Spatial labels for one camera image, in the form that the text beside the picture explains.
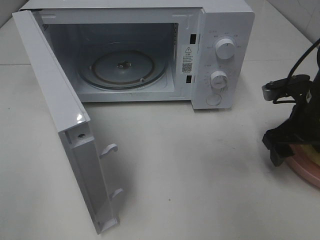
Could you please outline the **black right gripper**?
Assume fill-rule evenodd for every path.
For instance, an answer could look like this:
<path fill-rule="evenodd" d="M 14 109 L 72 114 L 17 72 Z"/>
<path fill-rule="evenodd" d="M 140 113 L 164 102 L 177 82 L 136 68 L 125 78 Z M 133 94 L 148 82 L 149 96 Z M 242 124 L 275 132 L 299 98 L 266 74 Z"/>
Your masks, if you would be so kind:
<path fill-rule="evenodd" d="M 281 98 L 292 97 L 294 106 L 289 118 L 276 128 L 267 130 L 262 138 L 270 151 L 270 160 L 275 167 L 295 155 L 290 147 L 312 145 L 320 149 L 320 76 L 313 81 L 306 74 L 299 74 L 285 85 L 285 79 L 268 84 L 268 88 Z"/>

